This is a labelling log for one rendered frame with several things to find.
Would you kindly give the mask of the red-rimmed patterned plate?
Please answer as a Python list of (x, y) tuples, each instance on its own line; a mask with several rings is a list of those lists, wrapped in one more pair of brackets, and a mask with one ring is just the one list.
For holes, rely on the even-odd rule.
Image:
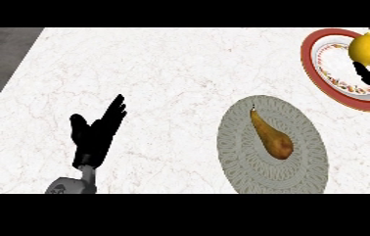
[(319, 90), (346, 107), (370, 112), (370, 85), (362, 82), (347, 55), (349, 43), (358, 36), (340, 28), (315, 30), (300, 45), (300, 62)]

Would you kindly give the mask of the grey oval woven placemat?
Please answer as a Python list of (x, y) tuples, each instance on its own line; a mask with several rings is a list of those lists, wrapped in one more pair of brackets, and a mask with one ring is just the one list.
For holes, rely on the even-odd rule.
[[(274, 158), (262, 146), (250, 111), (291, 140), (285, 160)], [(281, 99), (254, 95), (235, 102), (221, 118), (216, 150), (225, 177), (240, 194), (324, 192), (328, 158), (321, 135), (303, 113)]]

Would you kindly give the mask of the brown pear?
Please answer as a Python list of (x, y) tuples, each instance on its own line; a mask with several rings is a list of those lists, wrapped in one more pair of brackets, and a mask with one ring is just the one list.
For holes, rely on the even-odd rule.
[(290, 137), (263, 121), (256, 107), (250, 109), (250, 120), (268, 154), (275, 159), (285, 160), (293, 153), (293, 142)]

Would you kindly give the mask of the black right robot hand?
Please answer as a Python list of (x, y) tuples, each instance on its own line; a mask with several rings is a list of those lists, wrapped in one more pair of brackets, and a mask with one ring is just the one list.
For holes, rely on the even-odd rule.
[(370, 70), (365, 69), (361, 63), (353, 62), (355, 72), (361, 76), (361, 81), (370, 85)]

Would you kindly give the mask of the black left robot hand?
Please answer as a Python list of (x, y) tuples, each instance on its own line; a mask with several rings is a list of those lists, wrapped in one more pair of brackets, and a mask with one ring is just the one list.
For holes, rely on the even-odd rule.
[(111, 138), (125, 115), (123, 97), (117, 94), (103, 116), (92, 122), (92, 124), (86, 124), (86, 121), (79, 114), (70, 116), (70, 138), (76, 145), (72, 162), (75, 168), (79, 168), (81, 165), (88, 165), (91, 168), (97, 168), (103, 164)]

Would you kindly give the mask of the yellow lemon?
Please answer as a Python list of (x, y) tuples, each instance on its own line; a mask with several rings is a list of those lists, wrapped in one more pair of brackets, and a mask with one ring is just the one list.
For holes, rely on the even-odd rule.
[(352, 39), (347, 46), (347, 56), (364, 67), (370, 65), (370, 32)]

